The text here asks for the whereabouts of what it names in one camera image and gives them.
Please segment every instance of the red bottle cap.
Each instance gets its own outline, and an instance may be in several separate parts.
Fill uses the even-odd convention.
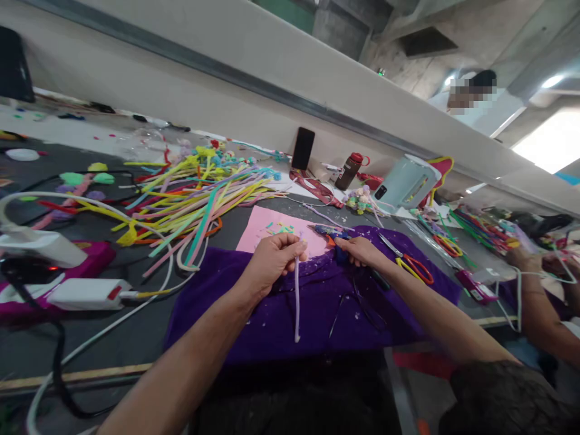
[[[366,157],[367,159],[369,159],[369,160],[367,161],[367,164],[366,164],[366,165],[363,165],[363,159],[364,159],[365,157]],[[350,159],[351,159],[352,161],[354,161],[354,162],[358,163],[358,164],[359,164],[359,165],[361,165],[361,166],[368,166],[368,165],[369,165],[369,163],[370,163],[370,158],[369,158],[368,156],[364,156],[364,155],[362,155],[362,154],[360,154],[360,153],[352,153],[352,154],[350,155]]]

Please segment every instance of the work table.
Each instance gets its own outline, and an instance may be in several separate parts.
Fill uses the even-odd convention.
[[[5,145],[14,146],[11,143],[6,143]],[[46,151],[48,155],[42,156],[39,160],[33,162],[9,161],[6,156],[3,156],[3,166],[9,167],[10,171],[5,177],[14,181],[13,184],[4,188],[6,193],[19,191],[38,181],[43,176],[58,175],[62,172],[84,171],[94,162],[107,164],[109,170],[134,169],[134,167],[124,166],[122,160],[114,156],[81,151],[59,144],[44,144],[40,141],[29,139],[24,146]],[[108,195],[107,199],[118,199],[129,195],[131,189],[118,189],[116,185],[130,184],[130,179],[119,174],[115,174],[115,177],[117,179],[115,185],[95,186],[93,189],[104,191]],[[54,188],[59,184],[60,181],[56,180],[43,184],[35,190],[54,191]],[[313,198],[299,195],[291,195],[291,197],[306,203],[317,203],[317,200]],[[326,223],[312,211],[288,199],[266,199],[260,201],[259,205],[307,221]],[[8,207],[8,216],[15,222],[22,223],[44,211],[43,207],[33,202],[13,201]],[[376,226],[374,215],[369,213],[358,215],[347,207],[340,210],[331,206],[317,207],[317,211],[348,227],[357,225]],[[236,207],[223,216],[223,228],[210,237],[209,246],[234,250],[246,227],[251,212],[251,207]],[[123,231],[111,233],[111,228],[115,225],[114,222],[113,219],[108,217],[87,212],[80,213],[73,221],[51,224],[47,229],[61,232],[71,240],[108,240],[114,242],[123,234]],[[446,265],[432,247],[412,233],[402,223],[401,219],[387,217],[381,218],[381,222],[386,229],[400,231],[408,235],[435,265],[455,280],[453,270]],[[485,250],[481,245],[478,245],[475,240],[462,230],[452,228],[451,232],[454,237],[459,238],[458,244],[461,249],[468,253],[479,267],[493,267],[496,270],[507,268],[500,259]],[[113,246],[117,256],[106,271],[101,274],[101,277],[125,279],[140,291],[156,291],[159,289],[165,278],[167,265],[160,267],[147,280],[143,280],[141,277],[142,273],[153,262],[152,259],[147,257],[150,253],[149,247],[132,246],[130,248],[120,248],[114,244]],[[178,284],[182,279],[183,277],[178,277],[173,273],[169,286]],[[123,368],[154,362],[162,352],[163,340],[175,300],[176,294],[160,297],[159,300],[145,307],[142,312],[121,324],[87,351],[83,352],[67,366],[66,371],[71,373],[112,367]],[[483,327],[506,324],[497,304],[482,306],[471,297],[468,297],[466,292],[461,293],[458,307],[478,321]],[[126,314],[128,310],[130,308],[123,309],[120,312],[70,312],[66,314],[63,318],[67,334],[65,354],[68,354],[114,320]],[[51,371],[51,359],[55,346],[54,337],[53,327],[49,324],[39,324],[23,329],[1,327],[0,353],[5,357],[0,359],[0,379],[11,381],[48,374]],[[129,369],[127,372],[139,373],[140,370],[137,367],[133,370]],[[2,392],[0,390],[0,397],[6,393],[7,391]]]

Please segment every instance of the pink paper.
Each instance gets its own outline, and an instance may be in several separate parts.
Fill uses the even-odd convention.
[[[328,251],[326,248],[327,239],[308,228],[307,225],[312,224],[313,222],[255,205],[236,250],[253,253],[260,240],[272,235],[268,231],[278,233],[282,228],[287,227],[298,237],[308,242],[306,249],[308,258],[318,257]]]

